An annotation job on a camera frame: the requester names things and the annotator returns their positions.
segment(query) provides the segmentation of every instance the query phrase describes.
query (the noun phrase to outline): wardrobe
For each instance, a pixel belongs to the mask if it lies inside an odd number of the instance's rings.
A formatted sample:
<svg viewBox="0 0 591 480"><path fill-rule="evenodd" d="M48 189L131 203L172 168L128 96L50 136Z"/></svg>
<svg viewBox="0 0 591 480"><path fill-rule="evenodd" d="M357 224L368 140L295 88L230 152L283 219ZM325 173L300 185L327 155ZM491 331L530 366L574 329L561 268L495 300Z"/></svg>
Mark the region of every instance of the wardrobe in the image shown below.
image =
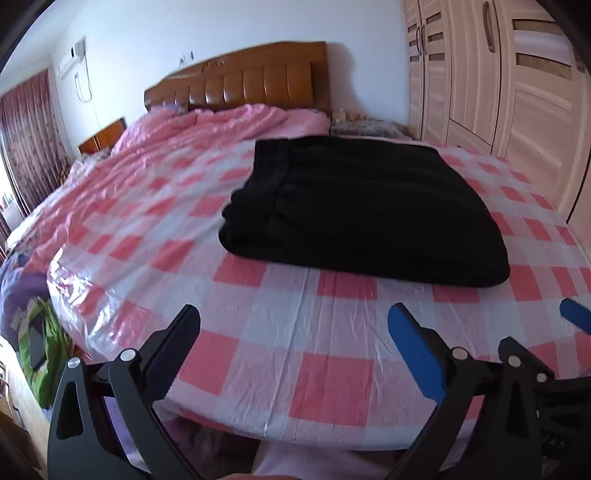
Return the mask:
<svg viewBox="0 0 591 480"><path fill-rule="evenodd" d="M535 0L404 7L413 136L506 158L589 246L591 77L564 32Z"/></svg>

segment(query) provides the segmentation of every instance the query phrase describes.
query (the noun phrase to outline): green bag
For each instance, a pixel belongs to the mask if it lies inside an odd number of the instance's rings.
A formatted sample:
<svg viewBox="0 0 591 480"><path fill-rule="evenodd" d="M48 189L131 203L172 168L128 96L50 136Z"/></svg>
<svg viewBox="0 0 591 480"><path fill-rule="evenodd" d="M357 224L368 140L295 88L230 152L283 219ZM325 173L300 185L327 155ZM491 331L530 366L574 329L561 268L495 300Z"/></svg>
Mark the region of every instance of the green bag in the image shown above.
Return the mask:
<svg viewBox="0 0 591 480"><path fill-rule="evenodd" d="M40 313L43 314L45 323L46 360L38 370L34 371L29 352L29 324ZM50 301L39 297L34 298L29 302L27 311L20 315L18 348L21 354L22 370L40 407L50 408L53 405L66 362L73 353L72 341L57 321Z"/></svg>

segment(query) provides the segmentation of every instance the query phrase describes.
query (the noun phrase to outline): headboard panel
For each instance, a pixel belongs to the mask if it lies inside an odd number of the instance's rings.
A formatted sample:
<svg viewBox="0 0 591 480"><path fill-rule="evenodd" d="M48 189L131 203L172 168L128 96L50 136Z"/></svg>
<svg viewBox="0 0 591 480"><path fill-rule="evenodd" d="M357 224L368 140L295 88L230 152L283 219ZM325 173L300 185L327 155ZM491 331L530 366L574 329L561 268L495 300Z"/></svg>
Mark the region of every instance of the headboard panel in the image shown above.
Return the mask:
<svg viewBox="0 0 591 480"><path fill-rule="evenodd" d="M326 43L271 43L206 60L146 90L144 103L148 110L170 103L212 110L266 103L330 116Z"/></svg>

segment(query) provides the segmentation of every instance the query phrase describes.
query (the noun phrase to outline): checkered tablecloth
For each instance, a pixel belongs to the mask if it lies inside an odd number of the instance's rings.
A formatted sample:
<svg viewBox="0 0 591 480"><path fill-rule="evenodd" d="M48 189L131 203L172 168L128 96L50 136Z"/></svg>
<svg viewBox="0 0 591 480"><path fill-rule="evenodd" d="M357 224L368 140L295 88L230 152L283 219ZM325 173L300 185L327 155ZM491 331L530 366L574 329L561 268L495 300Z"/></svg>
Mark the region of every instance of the checkered tablecloth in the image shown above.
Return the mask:
<svg viewBox="0 0 591 480"><path fill-rule="evenodd" d="M399 301L475 357L496 359L499 341L512 336L559 377L591 365L589 337L558 313L564 297L591 306L591 265L564 220L506 161L439 149L482 196L509 253L510 279L477 290L226 252L217 240L221 210L250 174L253 151L254 141L206 151L189 143L121 160L103 194L80 201L84 220L70 222L51 263L60 319L97 359L140 347L186 303L199 309L202 331L167 408L266 439L408 446L434 404L388 335L387 311Z"/></svg>

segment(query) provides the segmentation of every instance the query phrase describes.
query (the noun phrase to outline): blue gripper pad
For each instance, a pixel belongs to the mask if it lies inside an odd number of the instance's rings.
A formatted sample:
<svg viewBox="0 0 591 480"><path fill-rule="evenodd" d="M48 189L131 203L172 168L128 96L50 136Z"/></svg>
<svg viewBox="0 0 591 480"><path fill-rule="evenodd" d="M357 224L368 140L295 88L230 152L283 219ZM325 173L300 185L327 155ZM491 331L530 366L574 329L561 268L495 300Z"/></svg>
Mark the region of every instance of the blue gripper pad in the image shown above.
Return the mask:
<svg viewBox="0 0 591 480"><path fill-rule="evenodd" d="M586 307L571 299L564 299L560 304L560 314L570 323L591 335L591 312Z"/></svg>
<svg viewBox="0 0 591 480"><path fill-rule="evenodd" d="M447 393L443 367L425 343L421 326L399 305L388 312L388 332L423 395L440 405Z"/></svg>

